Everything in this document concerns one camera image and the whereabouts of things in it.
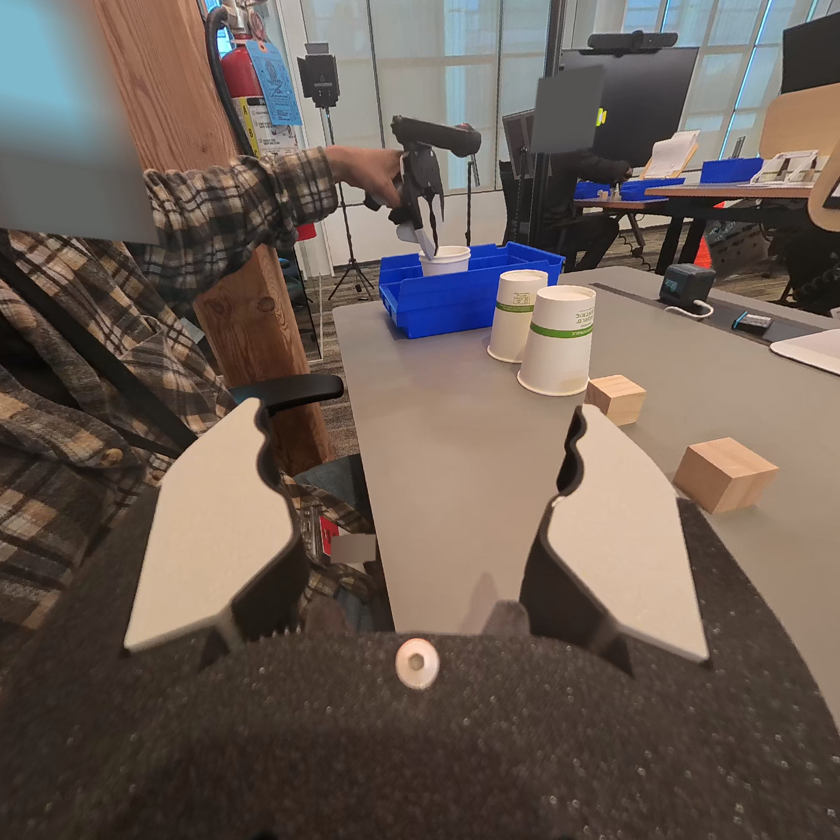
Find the wooden office desk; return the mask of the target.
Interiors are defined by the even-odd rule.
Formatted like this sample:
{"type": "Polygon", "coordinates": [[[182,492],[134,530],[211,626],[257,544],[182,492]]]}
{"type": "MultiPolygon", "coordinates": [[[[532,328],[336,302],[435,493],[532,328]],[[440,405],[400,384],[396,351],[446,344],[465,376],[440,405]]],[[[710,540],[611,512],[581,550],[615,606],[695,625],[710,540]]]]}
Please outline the wooden office desk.
{"type": "Polygon", "coordinates": [[[669,223],[654,269],[662,276],[674,263],[690,263],[697,255],[707,221],[758,224],[766,228],[799,229],[812,226],[807,184],[752,185],[681,184],[647,186],[638,201],[577,199],[581,208],[598,207],[620,215],[665,216],[669,223]]]}

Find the black computer monitor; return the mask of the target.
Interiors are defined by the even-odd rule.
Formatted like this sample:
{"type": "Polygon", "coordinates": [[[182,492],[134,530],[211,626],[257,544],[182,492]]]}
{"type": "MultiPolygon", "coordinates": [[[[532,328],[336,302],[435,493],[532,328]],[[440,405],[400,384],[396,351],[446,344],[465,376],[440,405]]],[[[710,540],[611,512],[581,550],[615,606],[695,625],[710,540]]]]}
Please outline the black computer monitor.
{"type": "Polygon", "coordinates": [[[782,37],[780,93],[839,83],[839,13],[787,28],[782,37]]]}

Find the red fire extinguisher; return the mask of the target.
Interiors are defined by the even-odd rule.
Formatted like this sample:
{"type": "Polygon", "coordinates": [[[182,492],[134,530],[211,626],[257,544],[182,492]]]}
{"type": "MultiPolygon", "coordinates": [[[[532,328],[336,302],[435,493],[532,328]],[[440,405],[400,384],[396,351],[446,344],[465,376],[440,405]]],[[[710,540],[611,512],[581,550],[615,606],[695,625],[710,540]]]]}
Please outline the red fire extinguisher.
{"type": "Polygon", "coordinates": [[[246,48],[251,39],[271,42],[266,32],[266,2],[199,1],[197,5],[203,19],[207,62],[237,153],[264,159],[269,154],[297,151],[300,126],[270,123],[246,48]]]}

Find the white paper cup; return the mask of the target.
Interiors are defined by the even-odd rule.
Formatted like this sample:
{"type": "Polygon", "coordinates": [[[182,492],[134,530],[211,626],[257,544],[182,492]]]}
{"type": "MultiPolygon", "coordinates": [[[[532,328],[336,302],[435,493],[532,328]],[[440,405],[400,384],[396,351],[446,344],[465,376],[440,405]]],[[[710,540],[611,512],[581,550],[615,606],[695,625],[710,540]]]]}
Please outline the white paper cup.
{"type": "Polygon", "coordinates": [[[427,257],[421,250],[418,253],[419,264],[424,277],[438,277],[467,271],[470,259],[470,247],[465,245],[438,246],[433,257],[427,257]]]}

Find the large black screen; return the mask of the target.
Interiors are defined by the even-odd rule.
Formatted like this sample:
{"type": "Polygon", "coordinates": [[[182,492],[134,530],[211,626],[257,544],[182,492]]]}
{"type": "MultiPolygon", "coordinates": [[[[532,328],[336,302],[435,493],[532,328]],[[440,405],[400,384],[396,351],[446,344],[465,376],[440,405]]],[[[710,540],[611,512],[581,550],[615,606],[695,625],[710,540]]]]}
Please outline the large black screen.
{"type": "Polygon", "coordinates": [[[605,69],[600,100],[605,121],[595,129],[593,153],[632,167],[645,165],[655,144],[679,129],[698,54],[697,47],[621,56],[589,49],[564,51],[565,70],[605,69]]]}

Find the small black monitor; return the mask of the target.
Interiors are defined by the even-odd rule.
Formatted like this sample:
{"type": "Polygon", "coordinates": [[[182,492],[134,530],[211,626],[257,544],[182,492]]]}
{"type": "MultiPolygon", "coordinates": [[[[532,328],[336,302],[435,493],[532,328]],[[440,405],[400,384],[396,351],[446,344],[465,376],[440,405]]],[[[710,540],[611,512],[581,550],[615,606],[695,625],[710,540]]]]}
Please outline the small black monitor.
{"type": "Polygon", "coordinates": [[[534,176],[535,154],[531,152],[534,115],[535,111],[531,109],[502,118],[511,171],[518,180],[534,176]]]}

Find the blue plastic bin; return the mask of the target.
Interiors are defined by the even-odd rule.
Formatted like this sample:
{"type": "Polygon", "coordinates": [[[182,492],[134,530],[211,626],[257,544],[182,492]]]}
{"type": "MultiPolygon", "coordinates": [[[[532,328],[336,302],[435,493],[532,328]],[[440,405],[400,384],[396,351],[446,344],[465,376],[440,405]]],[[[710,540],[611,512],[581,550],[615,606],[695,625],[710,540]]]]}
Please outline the blue plastic bin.
{"type": "Polygon", "coordinates": [[[388,315],[408,339],[487,328],[496,309],[500,275],[544,270],[558,282],[564,257],[527,245],[473,246],[467,269],[424,276],[418,254],[384,257],[379,291],[388,315]]]}

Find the stack of paper folders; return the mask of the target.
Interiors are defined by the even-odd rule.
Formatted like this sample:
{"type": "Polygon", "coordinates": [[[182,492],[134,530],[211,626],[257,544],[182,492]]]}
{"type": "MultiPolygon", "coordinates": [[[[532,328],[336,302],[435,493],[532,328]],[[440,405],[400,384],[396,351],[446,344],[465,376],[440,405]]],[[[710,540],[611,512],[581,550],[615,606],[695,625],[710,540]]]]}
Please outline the stack of paper folders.
{"type": "Polygon", "coordinates": [[[641,177],[645,180],[672,179],[679,176],[697,152],[700,131],[675,133],[654,144],[651,157],[641,177]]]}

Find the black video bar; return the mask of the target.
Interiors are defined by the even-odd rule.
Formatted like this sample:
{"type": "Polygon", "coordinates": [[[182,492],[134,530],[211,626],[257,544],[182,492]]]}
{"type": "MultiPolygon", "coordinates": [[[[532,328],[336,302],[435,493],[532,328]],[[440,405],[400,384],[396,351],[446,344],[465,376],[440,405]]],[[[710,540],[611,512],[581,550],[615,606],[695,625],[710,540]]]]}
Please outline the black video bar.
{"type": "Polygon", "coordinates": [[[587,47],[599,54],[617,56],[653,53],[675,47],[678,37],[676,32],[647,33],[641,29],[631,33],[600,33],[587,39],[587,47]]]}

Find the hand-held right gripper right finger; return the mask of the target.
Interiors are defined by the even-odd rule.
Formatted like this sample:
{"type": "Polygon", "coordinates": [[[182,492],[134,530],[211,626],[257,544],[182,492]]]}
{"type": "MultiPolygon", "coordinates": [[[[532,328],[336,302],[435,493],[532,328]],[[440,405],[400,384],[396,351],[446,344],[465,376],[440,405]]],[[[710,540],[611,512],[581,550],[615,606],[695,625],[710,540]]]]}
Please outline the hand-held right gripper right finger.
{"type": "Polygon", "coordinates": [[[574,409],[524,566],[530,632],[628,664],[628,641],[710,659],[676,491],[593,405],[574,409]]]}

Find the instruction sign on stand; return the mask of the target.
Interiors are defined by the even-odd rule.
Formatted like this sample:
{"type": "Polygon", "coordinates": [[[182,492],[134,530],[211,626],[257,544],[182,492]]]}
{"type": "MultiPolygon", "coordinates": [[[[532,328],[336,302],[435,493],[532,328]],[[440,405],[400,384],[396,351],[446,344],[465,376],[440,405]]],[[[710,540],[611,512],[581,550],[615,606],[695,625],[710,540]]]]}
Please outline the instruction sign on stand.
{"type": "Polygon", "coordinates": [[[828,154],[807,199],[807,212],[819,228],[839,231],[838,202],[828,206],[839,178],[839,84],[781,94],[766,110],[759,155],[817,150],[828,154]]]}

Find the wooden cube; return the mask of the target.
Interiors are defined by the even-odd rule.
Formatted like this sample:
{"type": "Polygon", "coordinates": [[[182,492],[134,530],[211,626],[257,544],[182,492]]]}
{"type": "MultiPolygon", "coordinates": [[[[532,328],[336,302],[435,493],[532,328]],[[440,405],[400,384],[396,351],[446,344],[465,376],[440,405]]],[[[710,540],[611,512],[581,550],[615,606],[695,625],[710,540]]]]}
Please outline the wooden cube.
{"type": "Polygon", "coordinates": [[[755,507],[779,467],[731,437],[686,448],[673,484],[708,513],[755,507]]]}
{"type": "Polygon", "coordinates": [[[635,424],[642,412],[647,391],[622,374],[590,379],[584,403],[597,407],[616,426],[635,424]]]}

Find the person's plaid shirt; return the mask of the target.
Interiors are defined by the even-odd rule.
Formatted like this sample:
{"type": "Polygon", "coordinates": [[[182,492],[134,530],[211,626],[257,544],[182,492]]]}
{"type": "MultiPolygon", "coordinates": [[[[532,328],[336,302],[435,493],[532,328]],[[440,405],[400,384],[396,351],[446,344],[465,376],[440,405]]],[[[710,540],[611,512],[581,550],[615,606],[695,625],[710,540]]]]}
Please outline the person's plaid shirt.
{"type": "Polygon", "coordinates": [[[2,232],[2,671],[237,407],[130,245],[2,232]]]}

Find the black charger box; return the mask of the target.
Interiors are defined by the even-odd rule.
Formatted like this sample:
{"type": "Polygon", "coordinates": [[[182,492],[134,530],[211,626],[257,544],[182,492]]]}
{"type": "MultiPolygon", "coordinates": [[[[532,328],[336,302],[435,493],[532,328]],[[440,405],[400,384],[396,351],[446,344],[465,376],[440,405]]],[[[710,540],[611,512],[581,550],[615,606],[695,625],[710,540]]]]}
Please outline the black charger box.
{"type": "Polygon", "coordinates": [[[688,309],[697,302],[706,303],[717,278],[711,268],[695,264],[678,263],[669,266],[658,292],[658,300],[669,306],[688,309]]]}

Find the white cup green band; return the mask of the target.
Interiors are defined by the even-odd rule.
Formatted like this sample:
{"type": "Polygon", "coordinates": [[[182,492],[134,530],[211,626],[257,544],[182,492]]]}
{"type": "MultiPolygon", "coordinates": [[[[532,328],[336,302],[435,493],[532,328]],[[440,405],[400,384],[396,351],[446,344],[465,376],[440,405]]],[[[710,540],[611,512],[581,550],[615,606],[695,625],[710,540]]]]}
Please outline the white cup green band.
{"type": "Polygon", "coordinates": [[[500,275],[487,347],[491,358],[509,364],[522,362],[538,291],[548,285],[545,270],[515,269],[500,275]]]}
{"type": "Polygon", "coordinates": [[[538,290],[517,375],[525,389],[573,396],[589,381],[595,290],[557,285],[538,290]]]}

